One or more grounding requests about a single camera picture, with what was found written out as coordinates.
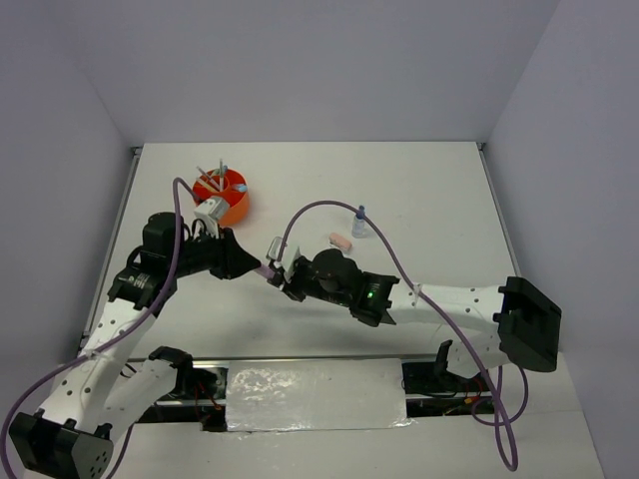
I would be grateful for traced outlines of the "silver tape panel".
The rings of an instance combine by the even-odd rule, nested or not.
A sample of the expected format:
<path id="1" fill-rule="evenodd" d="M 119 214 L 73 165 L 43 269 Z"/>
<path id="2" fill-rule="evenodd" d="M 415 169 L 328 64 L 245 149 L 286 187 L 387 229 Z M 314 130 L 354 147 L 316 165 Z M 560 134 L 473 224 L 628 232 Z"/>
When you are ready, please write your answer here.
<path id="1" fill-rule="evenodd" d="M 373 430 L 410 423 L 401 362 L 234 361 L 226 422 L 237 432 Z"/>

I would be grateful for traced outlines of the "purple pink highlighter marker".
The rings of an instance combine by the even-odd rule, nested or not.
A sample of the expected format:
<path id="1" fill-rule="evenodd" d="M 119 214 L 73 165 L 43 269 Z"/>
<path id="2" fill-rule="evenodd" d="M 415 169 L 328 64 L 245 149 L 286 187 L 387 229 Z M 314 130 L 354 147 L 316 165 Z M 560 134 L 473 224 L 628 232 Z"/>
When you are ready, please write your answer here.
<path id="1" fill-rule="evenodd" d="M 255 273 L 259 274 L 266 280 L 271 280 L 275 276 L 275 272 L 264 264 L 261 264 L 258 268 L 256 268 Z"/>

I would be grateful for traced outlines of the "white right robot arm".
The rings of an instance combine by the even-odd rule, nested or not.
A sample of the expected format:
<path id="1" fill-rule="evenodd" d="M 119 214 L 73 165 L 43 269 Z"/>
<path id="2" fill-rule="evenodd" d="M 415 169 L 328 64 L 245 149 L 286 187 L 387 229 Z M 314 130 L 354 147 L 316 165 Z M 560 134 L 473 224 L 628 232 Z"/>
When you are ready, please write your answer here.
<path id="1" fill-rule="evenodd" d="M 348 252 L 326 246 L 287 257 L 294 271 L 280 287 L 253 272 L 225 284 L 215 302 L 221 355 L 432 356 L 445 390 L 480 367 L 557 368 L 561 310 L 522 277 L 461 287 L 406 282 L 372 234 Z"/>

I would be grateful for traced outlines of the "small glue bottle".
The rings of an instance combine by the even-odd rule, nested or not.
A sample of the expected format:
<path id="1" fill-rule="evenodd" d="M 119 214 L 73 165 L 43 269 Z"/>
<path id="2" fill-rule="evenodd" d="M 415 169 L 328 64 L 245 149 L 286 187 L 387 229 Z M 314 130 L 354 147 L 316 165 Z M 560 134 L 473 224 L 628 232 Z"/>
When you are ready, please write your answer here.
<path id="1" fill-rule="evenodd" d="M 357 208 L 352 220 L 351 235 L 356 239 L 363 238 L 365 235 L 365 226 L 365 206 L 360 205 Z"/>

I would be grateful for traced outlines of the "pink eraser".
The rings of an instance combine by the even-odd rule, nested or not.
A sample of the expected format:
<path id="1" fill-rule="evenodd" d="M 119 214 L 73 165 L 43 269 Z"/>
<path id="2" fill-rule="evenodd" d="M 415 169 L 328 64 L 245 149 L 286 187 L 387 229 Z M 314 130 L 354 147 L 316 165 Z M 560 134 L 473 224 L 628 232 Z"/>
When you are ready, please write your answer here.
<path id="1" fill-rule="evenodd" d="M 328 243 L 346 253 L 349 253 L 352 248 L 351 241 L 337 233 L 330 233 L 328 235 Z"/>

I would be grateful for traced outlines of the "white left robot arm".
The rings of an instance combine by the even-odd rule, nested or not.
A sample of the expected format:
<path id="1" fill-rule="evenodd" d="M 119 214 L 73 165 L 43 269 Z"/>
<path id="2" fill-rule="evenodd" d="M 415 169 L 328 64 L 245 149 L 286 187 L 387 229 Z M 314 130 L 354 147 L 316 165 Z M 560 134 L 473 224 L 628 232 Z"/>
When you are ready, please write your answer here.
<path id="1" fill-rule="evenodd" d="M 232 229 L 203 217 L 194 224 L 197 232 L 174 213 L 148 219 L 84 348 L 55 370 L 62 378 L 58 387 L 31 414 L 12 407 L 2 442 L 14 446 L 25 469 L 50 478 L 101 478 L 116 441 L 156 400 L 193 391 L 193 357 L 174 347 L 157 347 L 128 379 L 121 373 L 180 278 L 207 271 L 233 279 L 260 264 Z"/>

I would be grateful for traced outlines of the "orange round pen holder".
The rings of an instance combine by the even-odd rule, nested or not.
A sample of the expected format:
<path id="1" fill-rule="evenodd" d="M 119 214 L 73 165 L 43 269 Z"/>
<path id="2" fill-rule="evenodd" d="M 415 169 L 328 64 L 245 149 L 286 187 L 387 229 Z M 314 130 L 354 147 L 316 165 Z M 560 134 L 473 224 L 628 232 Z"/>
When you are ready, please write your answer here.
<path id="1" fill-rule="evenodd" d="M 209 188 L 209 183 L 206 179 L 199 175 L 196 177 L 192 189 L 200 200 L 195 200 L 198 205 L 202 200 L 207 200 L 210 197 L 221 197 L 225 199 L 230 208 L 221 220 L 223 227 L 231 227 L 242 222 L 248 215 L 250 209 L 250 194 L 249 189 L 245 193 L 238 193 L 233 190 L 234 184 L 246 184 L 245 177 L 238 171 L 226 167 L 225 174 L 225 189 L 217 192 Z M 219 182 L 218 170 L 209 170 L 208 173 Z"/>

